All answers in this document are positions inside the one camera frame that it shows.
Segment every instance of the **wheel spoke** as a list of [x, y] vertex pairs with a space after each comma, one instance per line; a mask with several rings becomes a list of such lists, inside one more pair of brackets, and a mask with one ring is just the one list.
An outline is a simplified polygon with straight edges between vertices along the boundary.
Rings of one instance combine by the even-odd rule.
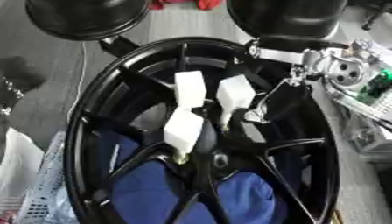
[[323, 144], [325, 139], [321, 138], [302, 138], [287, 141], [280, 141], [279, 143], [261, 143], [262, 147], [267, 151], [269, 156], [274, 156], [280, 151], [287, 151], [291, 147], [304, 145], [304, 144]]
[[118, 122], [112, 118], [99, 115], [87, 114], [87, 119], [93, 129], [104, 128], [113, 130], [114, 132], [129, 137], [142, 145], [163, 141], [163, 131], [161, 129], [146, 131], [135, 126], [128, 125], [125, 122]]
[[107, 221], [118, 224], [126, 223], [120, 216], [120, 214], [116, 211], [116, 208], [113, 206], [105, 190], [100, 189], [95, 191], [92, 194], [92, 199], [95, 203], [99, 205], [101, 211], [105, 213], [105, 218], [107, 219]]
[[155, 77], [139, 73], [137, 71], [131, 71], [127, 67], [120, 67], [120, 71], [123, 74], [125, 80], [131, 85], [137, 85], [135, 81], [141, 81], [144, 85], [150, 86], [150, 89], [160, 89], [163, 90], [162, 94], [174, 94], [174, 85], [163, 80], [157, 79]]
[[114, 183], [125, 174], [132, 172], [135, 168], [147, 162], [151, 155], [158, 151], [163, 142], [152, 143], [144, 148], [136, 149], [136, 153], [128, 157], [118, 168], [114, 169], [108, 176], [108, 184]]
[[258, 157], [257, 160], [260, 168], [253, 170], [253, 172], [267, 181], [272, 189], [286, 201], [290, 209], [289, 212], [299, 214], [301, 217], [311, 221], [311, 223], [315, 223], [315, 219], [305, 204], [280, 174], [279, 170], [266, 157]]
[[230, 219], [226, 214], [226, 211], [221, 204], [221, 199], [216, 192], [216, 187], [211, 183], [208, 187], [209, 189], [205, 190], [205, 194], [200, 195], [200, 201], [206, 205], [210, 213], [215, 218], [216, 223], [220, 224], [229, 224]]
[[178, 223], [179, 219], [184, 217], [184, 215], [190, 210], [191, 206], [199, 200], [199, 196], [199, 192], [189, 192], [183, 198], [181, 198], [171, 211], [166, 224]]
[[178, 46], [178, 57], [176, 62], [177, 72], [184, 72], [186, 70], [186, 50], [188, 44], [182, 44]]
[[158, 151], [154, 155], [152, 155], [149, 160], [157, 160], [158, 162], [162, 163], [170, 172], [172, 172], [174, 175], [178, 176], [181, 179], [188, 178], [185, 165], [176, 164], [172, 159], [171, 153], [169, 152]]

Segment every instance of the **wire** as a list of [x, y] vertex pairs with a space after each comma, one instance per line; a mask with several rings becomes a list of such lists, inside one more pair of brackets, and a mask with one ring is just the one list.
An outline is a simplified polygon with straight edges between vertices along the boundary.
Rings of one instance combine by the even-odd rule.
[[263, 104], [270, 98], [271, 95], [273, 95], [284, 83], [286, 83], [287, 80], [283, 79], [277, 86], [274, 87], [264, 98], [262, 98], [259, 103], [257, 104], [257, 107], [253, 109], [253, 113], [258, 116], [263, 116]]
[[78, 82], [78, 87], [76, 89], [75, 100], [73, 101], [71, 108], [66, 113], [66, 122], [67, 123], [69, 123], [71, 121], [71, 115], [74, 112], [74, 108], [78, 104], [79, 98], [81, 98], [81, 88], [83, 87], [83, 80], [86, 76], [86, 67], [87, 67], [87, 63], [88, 63], [88, 56], [87, 56], [87, 49], [86, 49], [85, 42], [81, 42], [81, 54], [82, 54], [82, 58], [83, 58], [82, 65], [81, 65], [81, 75], [80, 75], [80, 79]]

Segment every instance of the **blue fabric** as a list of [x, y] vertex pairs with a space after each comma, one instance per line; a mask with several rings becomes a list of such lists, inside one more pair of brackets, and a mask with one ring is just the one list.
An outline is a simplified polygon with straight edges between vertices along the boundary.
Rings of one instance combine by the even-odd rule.
[[[117, 163], [131, 155], [137, 143], [119, 138]], [[165, 223], [179, 198], [167, 183], [165, 167], [149, 162], [119, 180], [112, 192], [116, 210], [128, 223]], [[235, 224], [281, 223], [287, 215], [286, 205], [272, 188], [253, 173], [242, 172], [220, 185], [222, 205]], [[178, 224], [215, 223], [213, 216], [201, 204], [195, 204]]]

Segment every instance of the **gray carpet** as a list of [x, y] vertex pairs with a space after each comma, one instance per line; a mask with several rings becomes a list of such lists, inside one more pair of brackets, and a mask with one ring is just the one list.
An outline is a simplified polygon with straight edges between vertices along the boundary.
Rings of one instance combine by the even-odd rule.
[[[23, 0], [0, 0], [0, 59], [24, 57], [47, 78], [39, 89], [29, 93], [15, 108], [11, 123], [45, 149], [57, 130], [65, 128], [66, 113], [72, 105], [81, 75], [81, 43], [50, 37], [37, 30], [25, 15]], [[363, 19], [358, 10], [347, 10], [334, 37], [340, 42], [356, 38], [374, 39], [392, 46], [392, 18], [385, 16], [371, 32], [360, 29]], [[231, 21], [225, 5], [213, 11], [195, 10], [193, 3], [173, 4], [153, 11], [125, 36], [146, 44], [180, 36], [208, 36], [244, 43], [249, 37]], [[85, 87], [114, 58], [102, 52], [95, 42], [87, 43]], [[340, 115], [326, 96], [316, 88], [315, 98], [328, 116], [339, 147], [341, 191], [338, 208], [344, 223], [392, 223], [374, 169], [364, 164], [341, 135]]]

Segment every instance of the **white protective cap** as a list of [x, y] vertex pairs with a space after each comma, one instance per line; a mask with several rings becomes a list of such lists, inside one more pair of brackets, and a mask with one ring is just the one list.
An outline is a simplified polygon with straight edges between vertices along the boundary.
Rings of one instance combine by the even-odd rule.
[[235, 109], [248, 108], [255, 95], [255, 90], [244, 75], [222, 80], [216, 94], [216, 98], [223, 107], [220, 119], [222, 127], [226, 128]]
[[175, 74], [177, 104], [185, 109], [199, 108], [204, 104], [207, 89], [201, 71]]
[[176, 160], [183, 164], [199, 139], [204, 119], [192, 111], [177, 107], [164, 126], [164, 141], [177, 149]]

